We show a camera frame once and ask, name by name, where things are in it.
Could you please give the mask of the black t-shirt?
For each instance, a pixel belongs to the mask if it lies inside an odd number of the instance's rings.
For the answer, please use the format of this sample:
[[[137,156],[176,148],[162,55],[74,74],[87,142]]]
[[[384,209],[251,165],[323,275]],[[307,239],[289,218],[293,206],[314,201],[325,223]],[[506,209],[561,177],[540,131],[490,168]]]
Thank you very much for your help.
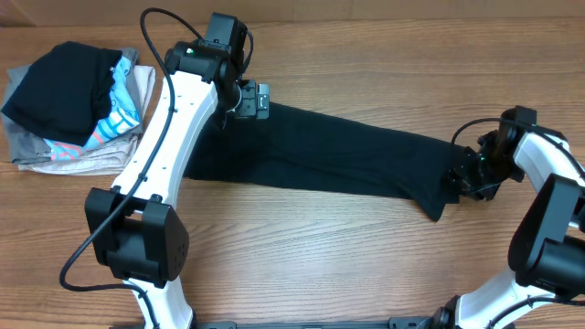
[[[414,200],[437,221],[461,146],[273,103],[263,120],[208,122],[186,166],[194,180]]]

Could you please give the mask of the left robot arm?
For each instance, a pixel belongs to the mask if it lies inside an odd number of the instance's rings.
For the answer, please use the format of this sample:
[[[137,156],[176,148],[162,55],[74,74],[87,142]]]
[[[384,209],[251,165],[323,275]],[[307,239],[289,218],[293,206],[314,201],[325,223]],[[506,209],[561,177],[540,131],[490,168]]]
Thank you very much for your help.
[[[205,35],[170,48],[160,99],[130,163],[86,200],[96,259],[133,292],[147,328],[197,325],[180,281],[189,235],[176,213],[178,191],[207,123],[268,118],[269,86],[243,77],[252,51],[248,28],[220,13]]]

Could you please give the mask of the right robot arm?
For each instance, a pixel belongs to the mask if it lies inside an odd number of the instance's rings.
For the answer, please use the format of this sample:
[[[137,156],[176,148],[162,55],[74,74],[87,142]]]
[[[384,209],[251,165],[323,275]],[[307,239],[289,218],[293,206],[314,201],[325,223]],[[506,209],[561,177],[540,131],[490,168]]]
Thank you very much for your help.
[[[422,328],[511,328],[544,305],[584,304],[584,242],[567,233],[584,229],[584,168],[562,133],[538,124],[536,111],[517,105],[496,122],[496,130],[479,137],[478,151],[464,150],[445,184],[491,200],[505,180],[528,178],[536,198],[512,237],[506,268],[454,296]]]

